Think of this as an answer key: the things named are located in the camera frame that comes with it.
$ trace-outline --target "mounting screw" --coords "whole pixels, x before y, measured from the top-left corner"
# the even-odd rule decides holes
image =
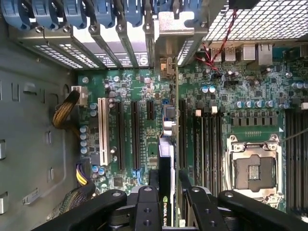
[[[115,192],[115,193],[112,194],[112,196],[119,196],[119,195],[121,195],[121,193],[119,193],[119,192]]]
[[[89,31],[95,32],[97,30],[97,26],[96,25],[90,25],[89,26]]]
[[[233,197],[233,194],[232,194],[231,192],[226,192],[226,193],[225,193],[225,196],[226,196],[226,197]]]
[[[37,33],[42,33],[43,32],[43,27],[42,26],[37,26],[36,28],[35,28],[35,31],[37,32]]]
[[[192,188],[192,190],[193,190],[195,193],[198,192],[198,191],[200,191],[200,189],[199,189],[199,188],[196,188],[196,187]]]
[[[83,77],[82,78],[82,83],[89,83],[89,78],[88,77]]]
[[[145,191],[149,192],[149,191],[152,191],[152,188],[150,188],[150,187],[146,187],[146,188],[144,188],[143,190],[145,190]]]
[[[70,31],[70,29],[71,29],[70,26],[64,26],[64,27],[63,27],[63,31],[64,31],[65,33],[68,33],[68,32]]]

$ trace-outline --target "perforated metal panel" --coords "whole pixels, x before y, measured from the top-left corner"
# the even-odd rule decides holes
[[[226,36],[233,10],[218,14],[206,41]],[[308,33],[308,0],[261,0],[252,10],[239,10],[228,40],[297,39]]]

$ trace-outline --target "white connector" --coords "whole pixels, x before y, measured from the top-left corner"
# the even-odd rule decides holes
[[[76,105],[87,107],[88,106],[88,88],[82,86],[72,86],[71,90],[76,90],[80,93],[80,97]]]

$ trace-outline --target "screw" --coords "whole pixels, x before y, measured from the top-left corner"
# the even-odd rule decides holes
[[[152,188],[150,188],[150,187],[146,187],[146,188],[145,188],[145,189],[143,189],[143,190],[145,190],[145,191],[149,192],[149,191],[152,191]]]
[[[196,188],[196,187],[192,188],[192,190],[193,190],[195,193],[198,192],[198,191],[200,191],[200,189],[199,189],[199,188]]]
[[[119,77],[119,76],[115,76],[115,77],[114,77],[114,82],[117,83],[117,82],[119,82],[119,81],[120,81],[120,77]]]
[[[63,27],[63,31],[64,31],[65,33],[68,33],[70,29],[71,29],[70,26],[64,26],[64,27]]]
[[[95,32],[97,30],[97,26],[96,25],[90,25],[89,30],[92,31],[92,32]]]
[[[36,27],[35,28],[35,31],[37,32],[37,33],[42,33],[43,32],[43,27],[41,27],[41,26],[38,26],[38,27]]]
[[[121,195],[121,193],[119,193],[119,192],[115,192],[115,193],[112,194],[112,196],[119,196],[119,195]]]
[[[82,78],[82,83],[89,83],[89,78],[88,77],[83,77]]]
[[[226,193],[225,193],[225,196],[226,196],[226,197],[233,197],[233,194],[232,194],[231,192],[226,192]]]

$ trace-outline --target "chip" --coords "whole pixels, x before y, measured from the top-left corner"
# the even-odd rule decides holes
[[[114,177],[114,186],[115,187],[123,187],[123,178],[122,177]]]

